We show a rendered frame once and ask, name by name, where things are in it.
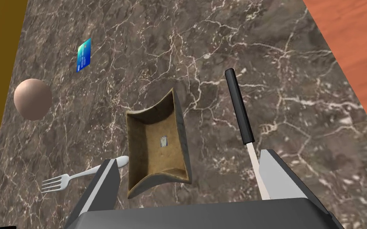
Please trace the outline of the beige ball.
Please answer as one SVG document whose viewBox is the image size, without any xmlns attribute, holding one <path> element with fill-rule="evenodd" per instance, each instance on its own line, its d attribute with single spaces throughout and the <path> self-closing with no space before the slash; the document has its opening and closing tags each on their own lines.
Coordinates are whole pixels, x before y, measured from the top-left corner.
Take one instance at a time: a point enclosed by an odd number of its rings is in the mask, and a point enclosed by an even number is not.
<svg viewBox="0 0 367 229">
<path fill-rule="evenodd" d="M 50 87 L 35 78 L 22 81 L 14 91 L 14 104 L 19 114 L 31 121 L 41 120 L 52 105 Z"/>
</svg>

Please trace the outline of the black-handled knife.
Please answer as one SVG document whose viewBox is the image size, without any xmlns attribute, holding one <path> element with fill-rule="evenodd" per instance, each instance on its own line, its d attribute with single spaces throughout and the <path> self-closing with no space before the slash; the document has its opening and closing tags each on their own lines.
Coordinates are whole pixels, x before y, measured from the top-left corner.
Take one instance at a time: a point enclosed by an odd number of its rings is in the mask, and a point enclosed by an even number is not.
<svg viewBox="0 0 367 229">
<path fill-rule="evenodd" d="M 247 147 L 249 157 L 252 163 L 253 172 L 257 180 L 258 189 L 263 200 L 269 200 L 270 196 L 267 191 L 266 186 L 263 183 L 261 175 L 259 173 L 259 161 L 253 146 L 255 142 L 252 129 L 250 127 L 250 122 L 247 116 L 244 101 L 240 92 L 239 84 L 236 78 L 236 74 L 233 68 L 229 68 L 224 72 L 226 82 L 228 85 L 230 97 L 234 107 L 237 123 L 239 126 L 240 134 L 242 137 L 242 142 Z"/>
</svg>

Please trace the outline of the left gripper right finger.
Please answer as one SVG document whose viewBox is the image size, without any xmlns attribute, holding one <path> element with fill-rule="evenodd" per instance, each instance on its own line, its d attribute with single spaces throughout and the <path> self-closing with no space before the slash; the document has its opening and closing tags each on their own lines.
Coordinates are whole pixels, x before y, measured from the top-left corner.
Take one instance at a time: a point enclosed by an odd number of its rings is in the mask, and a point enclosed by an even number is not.
<svg viewBox="0 0 367 229">
<path fill-rule="evenodd" d="M 261 150 L 259 163 L 259 173 L 271 199 L 307 198 L 329 214 L 321 201 L 274 150 Z"/>
</svg>

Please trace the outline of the silver fork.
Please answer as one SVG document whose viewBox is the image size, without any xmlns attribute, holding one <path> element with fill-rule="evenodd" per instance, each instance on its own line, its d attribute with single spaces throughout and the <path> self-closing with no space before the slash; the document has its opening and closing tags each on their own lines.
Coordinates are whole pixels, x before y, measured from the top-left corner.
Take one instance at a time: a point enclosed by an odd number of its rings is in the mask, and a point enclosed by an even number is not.
<svg viewBox="0 0 367 229">
<path fill-rule="evenodd" d="M 40 189 L 41 193 L 56 192 L 56 191 L 64 190 L 69 185 L 69 182 L 72 179 L 86 176 L 86 175 L 96 174 L 99 168 L 100 168 L 100 165 L 90 168 L 88 170 L 82 171 L 81 173 L 74 174 L 72 176 L 69 176 L 68 174 L 63 174 L 58 177 L 53 177 L 53 178 L 44 180 L 42 182 L 42 188 Z"/>
</svg>

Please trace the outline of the blue card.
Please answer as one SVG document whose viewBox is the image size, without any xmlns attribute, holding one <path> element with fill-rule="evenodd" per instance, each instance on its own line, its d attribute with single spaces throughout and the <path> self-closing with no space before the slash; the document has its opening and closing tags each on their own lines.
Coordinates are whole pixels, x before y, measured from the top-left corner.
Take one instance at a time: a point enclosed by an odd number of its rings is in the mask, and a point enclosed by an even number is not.
<svg viewBox="0 0 367 229">
<path fill-rule="evenodd" d="M 77 72 L 90 64 L 91 59 L 91 39 L 86 40 L 78 47 L 77 51 Z"/>
</svg>

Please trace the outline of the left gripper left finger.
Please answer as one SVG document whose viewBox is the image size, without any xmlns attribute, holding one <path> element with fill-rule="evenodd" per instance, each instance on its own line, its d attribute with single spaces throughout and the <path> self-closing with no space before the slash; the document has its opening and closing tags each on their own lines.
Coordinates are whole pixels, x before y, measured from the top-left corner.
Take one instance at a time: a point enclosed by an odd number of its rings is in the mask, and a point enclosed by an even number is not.
<svg viewBox="0 0 367 229">
<path fill-rule="evenodd" d="M 113 210 L 117 201 L 121 178 L 116 159 L 106 159 L 70 213 L 65 229 L 85 212 Z"/>
</svg>

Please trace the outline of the brown square tray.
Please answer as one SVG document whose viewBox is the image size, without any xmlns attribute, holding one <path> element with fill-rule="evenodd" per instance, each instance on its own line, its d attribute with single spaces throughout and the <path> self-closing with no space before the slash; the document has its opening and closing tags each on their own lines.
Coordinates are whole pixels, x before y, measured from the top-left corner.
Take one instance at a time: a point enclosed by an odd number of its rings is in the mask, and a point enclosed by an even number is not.
<svg viewBox="0 0 367 229">
<path fill-rule="evenodd" d="M 150 108 L 127 111 L 126 128 L 128 199 L 157 185 L 192 183 L 184 117 L 174 89 Z"/>
</svg>

